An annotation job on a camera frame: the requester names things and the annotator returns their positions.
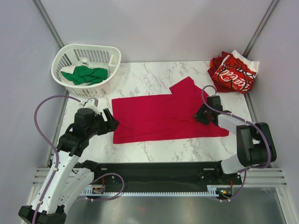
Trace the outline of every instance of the white marble surface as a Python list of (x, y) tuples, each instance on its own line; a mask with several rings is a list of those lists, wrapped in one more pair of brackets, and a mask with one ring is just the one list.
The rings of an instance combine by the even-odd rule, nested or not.
[[(154, 94), (170, 94), (169, 87), (190, 76), (199, 88), (213, 84), (207, 70), (209, 62), (154, 62), (122, 63), (121, 82), (118, 90), (99, 99), (100, 110), (112, 112), (113, 98), (134, 97)], [(249, 111), (242, 94), (219, 93), (224, 110), (250, 120)], [(69, 99), (60, 135), (74, 120), (80, 106)], [(172, 161), (219, 161), (236, 153), (236, 138), (227, 137), (193, 138), (183, 140), (147, 141), (113, 144), (113, 133), (94, 136), (83, 152), (79, 162), (172, 162)]]

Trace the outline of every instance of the gray wall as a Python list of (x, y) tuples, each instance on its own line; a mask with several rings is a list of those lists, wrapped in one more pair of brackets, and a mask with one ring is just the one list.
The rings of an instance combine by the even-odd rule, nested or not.
[[(33, 122), (36, 106), (64, 93), (50, 76), (58, 47), (31, 0), (4, 1), (0, 7), (0, 220), (17, 224), (27, 203), (36, 168), (44, 166), (47, 149)], [(41, 109), (38, 121), (52, 136), (61, 100)]]
[(268, 122), (287, 184), (299, 209), (299, 1), (280, 1), (249, 59), (260, 67), (251, 92), (260, 121)]
[(270, 1), (41, 0), (65, 44), (112, 45), (122, 62), (243, 53)]

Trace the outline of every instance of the reflective floor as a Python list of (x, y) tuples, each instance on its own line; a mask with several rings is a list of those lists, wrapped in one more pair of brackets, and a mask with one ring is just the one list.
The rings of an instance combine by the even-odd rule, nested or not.
[(129, 197), (74, 203), (66, 224), (285, 224), (275, 190), (243, 189), (233, 201)]

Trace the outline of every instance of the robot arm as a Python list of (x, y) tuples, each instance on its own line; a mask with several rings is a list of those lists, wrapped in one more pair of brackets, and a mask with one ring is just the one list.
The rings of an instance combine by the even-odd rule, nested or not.
[[(75, 178), (65, 187), (71, 170), (89, 145), (90, 138), (113, 132), (119, 125), (108, 109), (103, 110), (107, 118), (105, 121), (102, 113), (98, 111), (97, 104), (96, 98), (89, 99), (84, 104), (84, 108), (79, 109), (75, 114), (74, 123), (59, 138), (58, 166), (56, 166), (56, 157), (54, 157), (49, 174), (36, 198), (29, 206), (22, 206), (19, 211), (19, 216), (26, 223), (33, 222), (34, 212), (38, 208), (36, 224), (63, 224), (70, 206), (82, 190), (94, 180), (94, 172), (98, 164), (86, 161), (82, 163)], [(45, 188), (47, 191), (43, 201), (40, 202)]]
[[(207, 104), (220, 112), (231, 113), (223, 110), (220, 96), (207, 97)], [(224, 174), (237, 173), (244, 168), (267, 163), (268, 153), (265, 143), (261, 135), (251, 125), (235, 117), (217, 113), (205, 104), (201, 106), (194, 118), (204, 125), (212, 122), (236, 135), (237, 154), (221, 162), (221, 170)], [(275, 161), (277, 155), (268, 124), (261, 122), (255, 123), (255, 125), (261, 129), (266, 137), (270, 147), (271, 162)]]

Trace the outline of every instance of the white laundry basket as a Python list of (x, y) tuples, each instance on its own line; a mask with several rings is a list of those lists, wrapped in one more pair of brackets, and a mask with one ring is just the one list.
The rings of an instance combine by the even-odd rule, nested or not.
[[(118, 68), (121, 63), (121, 52), (115, 47), (69, 44), (61, 48), (54, 58), (51, 73), (56, 82), (69, 92), (83, 98), (102, 97), (105, 92), (111, 93), (119, 79)], [(61, 81), (60, 70), (71, 65), (86, 65), (89, 68), (108, 70), (108, 78), (94, 85), (72, 85)]]

